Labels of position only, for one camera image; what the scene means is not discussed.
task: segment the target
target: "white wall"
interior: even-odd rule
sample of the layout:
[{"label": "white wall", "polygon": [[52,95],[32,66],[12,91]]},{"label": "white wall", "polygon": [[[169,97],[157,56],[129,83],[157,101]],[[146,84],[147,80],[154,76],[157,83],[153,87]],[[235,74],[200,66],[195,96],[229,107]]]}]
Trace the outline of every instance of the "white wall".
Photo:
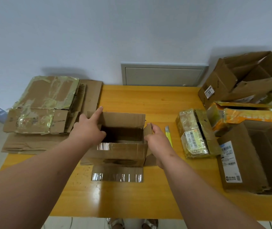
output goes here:
[{"label": "white wall", "polygon": [[272,0],[0,0],[0,107],[47,73],[122,84],[120,62],[272,50]]}]

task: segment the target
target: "yellow table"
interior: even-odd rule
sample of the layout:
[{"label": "yellow table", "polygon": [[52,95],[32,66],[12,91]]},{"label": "yellow table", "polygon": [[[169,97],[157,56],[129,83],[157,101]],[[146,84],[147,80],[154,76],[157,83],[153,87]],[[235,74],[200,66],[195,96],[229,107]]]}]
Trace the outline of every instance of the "yellow table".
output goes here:
[{"label": "yellow table", "polygon": [[[203,105],[194,87],[148,87],[104,85],[100,106],[104,111],[144,113],[164,131],[169,125],[173,148],[184,158],[175,119],[179,111]],[[30,158],[9,154],[1,169]],[[272,196],[226,193],[222,189],[216,159],[187,161],[210,185],[256,220],[272,221]],[[93,182],[92,166],[78,165],[51,215],[120,218],[176,218],[182,216],[162,169],[144,168],[143,183]]]}]

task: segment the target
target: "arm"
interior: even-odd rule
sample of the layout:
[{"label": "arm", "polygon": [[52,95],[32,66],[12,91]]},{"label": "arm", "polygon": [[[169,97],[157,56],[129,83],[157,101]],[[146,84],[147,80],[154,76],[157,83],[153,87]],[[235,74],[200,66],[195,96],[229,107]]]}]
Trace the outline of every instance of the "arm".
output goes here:
[{"label": "arm", "polygon": [[154,134],[145,140],[166,174],[188,228],[264,228],[209,186],[175,153],[161,129],[152,126]]},{"label": "arm", "polygon": [[106,133],[97,127],[103,108],[80,115],[69,138],[53,149],[0,172],[0,228],[41,228],[71,173]]}]

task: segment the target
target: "foot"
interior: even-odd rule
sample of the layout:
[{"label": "foot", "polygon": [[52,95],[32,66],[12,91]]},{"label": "foot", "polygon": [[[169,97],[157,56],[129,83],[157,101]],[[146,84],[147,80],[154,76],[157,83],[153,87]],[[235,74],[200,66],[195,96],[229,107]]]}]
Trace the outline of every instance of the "foot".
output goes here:
[{"label": "foot", "polygon": [[124,229],[123,219],[106,218],[108,229]]},{"label": "foot", "polygon": [[158,229],[158,219],[145,219],[142,229]]}]

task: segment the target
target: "yellow box cutter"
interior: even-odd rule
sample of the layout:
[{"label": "yellow box cutter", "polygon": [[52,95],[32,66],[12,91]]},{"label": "yellow box cutter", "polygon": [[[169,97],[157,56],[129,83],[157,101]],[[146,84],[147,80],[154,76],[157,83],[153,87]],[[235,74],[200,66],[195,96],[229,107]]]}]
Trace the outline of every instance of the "yellow box cutter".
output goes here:
[{"label": "yellow box cutter", "polygon": [[169,126],[167,125],[165,127],[165,131],[166,131],[166,137],[168,138],[170,144],[171,144],[171,147],[173,148],[173,145],[172,145],[172,140],[171,140],[171,135],[170,135],[170,131],[169,131]]}]

